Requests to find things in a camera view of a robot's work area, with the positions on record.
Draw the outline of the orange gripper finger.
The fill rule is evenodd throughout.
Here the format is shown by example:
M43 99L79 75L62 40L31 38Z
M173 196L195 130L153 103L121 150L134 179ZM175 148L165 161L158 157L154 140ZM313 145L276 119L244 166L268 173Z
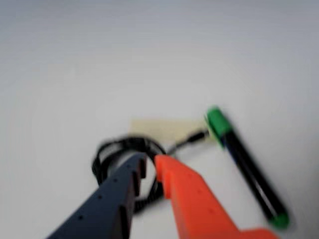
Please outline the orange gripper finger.
M181 239L275 239L267 229L240 230L200 174L167 155L155 157L157 180L171 201Z

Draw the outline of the navy gripper finger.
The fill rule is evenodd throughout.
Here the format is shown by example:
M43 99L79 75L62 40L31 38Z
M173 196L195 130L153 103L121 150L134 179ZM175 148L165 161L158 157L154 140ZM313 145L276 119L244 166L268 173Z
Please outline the navy gripper finger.
M52 234L50 239L128 239L147 156L132 155Z

